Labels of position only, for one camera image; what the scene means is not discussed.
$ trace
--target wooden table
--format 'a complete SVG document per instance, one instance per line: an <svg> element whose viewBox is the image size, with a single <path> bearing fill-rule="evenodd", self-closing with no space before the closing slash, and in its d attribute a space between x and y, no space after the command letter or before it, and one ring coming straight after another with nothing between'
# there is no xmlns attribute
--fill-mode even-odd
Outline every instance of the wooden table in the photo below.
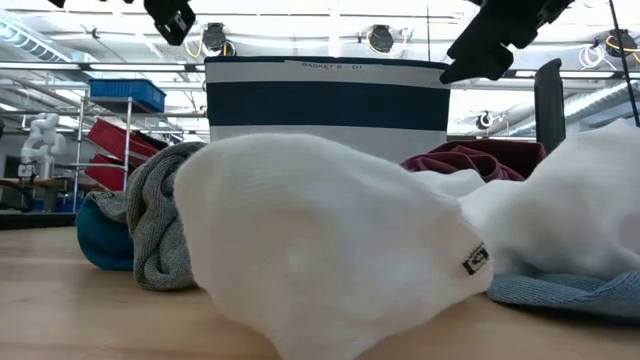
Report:
<svg viewBox="0 0 640 360"><path fill-rule="evenodd" d="M16 185L24 186L26 188L42 187L51 188L58 191L73 191L73 179L71 178L54 178L54 179L34 179L33 184L25 183L21 179L17 178L3 178L2 181L7 181ZM103 188L98 184L78 184L78 189L82 191L99 191Z"/></svg>
<svg viewBox="0 0 640 360"><path fill-rule="evenodd" d="M362 360L637 360L640 330L543 318L473 297ZM0 232L0 359L277 359L201 291L141 290L94 268L75 229Z"/></svg>

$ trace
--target white sock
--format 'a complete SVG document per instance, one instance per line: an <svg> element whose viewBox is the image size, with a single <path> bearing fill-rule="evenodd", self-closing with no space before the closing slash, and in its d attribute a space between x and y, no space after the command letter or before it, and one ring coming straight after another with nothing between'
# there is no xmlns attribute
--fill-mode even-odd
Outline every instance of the white sock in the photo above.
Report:
<svg viewBox="0 0 640 360"><path fill-rule="evenodd" d="M640 270L639 156L640 129L616 122L568 138L523 183L462 197L496 274Z"/></svg>
<svg viewBox="0 0 640 360"><path fill-rule="evenodd" d="M213 143L175 200L198 284L285 360L353 359L492 278L455 197L318 137Z"/></svg>
<svg viewBox="0 0 640 360"><path fill-rule="evenodd" d="M453 174L441 174L435 171L418 171L412 175L436 191L459 198L485 186L477 171L467 169Z"/></svg>

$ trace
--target teal cloth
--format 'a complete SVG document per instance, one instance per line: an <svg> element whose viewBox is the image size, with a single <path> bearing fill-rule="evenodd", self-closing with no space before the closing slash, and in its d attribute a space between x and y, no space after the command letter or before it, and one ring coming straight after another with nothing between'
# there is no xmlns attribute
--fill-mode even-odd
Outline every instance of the teal cloth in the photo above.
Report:
<svg viewBox="0 0 640 360"><path fill-rule="evenodd" d="M126 224L109 219L87 198L76 225L78 243L87 260L102 270L133 271L133 241Z"/></svg>

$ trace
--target red fabric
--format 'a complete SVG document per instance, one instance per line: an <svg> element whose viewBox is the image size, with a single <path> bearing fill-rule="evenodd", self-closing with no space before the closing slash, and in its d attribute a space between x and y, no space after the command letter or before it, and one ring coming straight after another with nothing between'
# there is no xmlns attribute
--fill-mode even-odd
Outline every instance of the red fabric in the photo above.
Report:
<svg viewBox="0 0 640 360"><path fill-rule="evenodd" d="M473 169L484 181L523 181L545 158L542 144L505 140L452 141L427 154L414 156L402 163L411 171L437 171L451 174Z"/></svg>

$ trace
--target fabric pile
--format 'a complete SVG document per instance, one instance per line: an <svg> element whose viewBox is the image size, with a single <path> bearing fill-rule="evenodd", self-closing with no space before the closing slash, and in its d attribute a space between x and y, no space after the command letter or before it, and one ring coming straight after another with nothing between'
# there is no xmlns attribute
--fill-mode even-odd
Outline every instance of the fabric pile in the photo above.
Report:
<svg viewBox="0 0 640 360"><path fill-rule="evenodd" d="M637 153L622 123L402 166L311 135L183 143L92 194L78 237L145 289L201 286L285 360L354 359L482 292L640 324Z"/></svg>
<svg viewBox="0 0 640 360"><path fill-rule="evenodd" d="M132 269L147 290L195 286L173 182L180 165L204 145L188 142L162 150L131 174L126 193L90 193L77 217L87 259L105 270Z"/></svg>
<svg viewBox="0 0 640 360"><path fill-rule="evenodd" d="M484 233L496 255L492 300L640 324L640 227L632 220L640 219L633 186L640 180L633 165L638 132L614 123L567 140L544 161L537 144L456 142L403 166L425 171L416 175L460 198L467 219ZM589 247L614 255L575 264ZM602 266L594 270L596 263Z"/></svg>
<svg viewBox="0 0 640 360"><path fill-rule="evenodd" d="M524 181L545 158L538 143L502 140L451 141L402 163L411 172L452 174L474 170L482 180Z"/></svg>

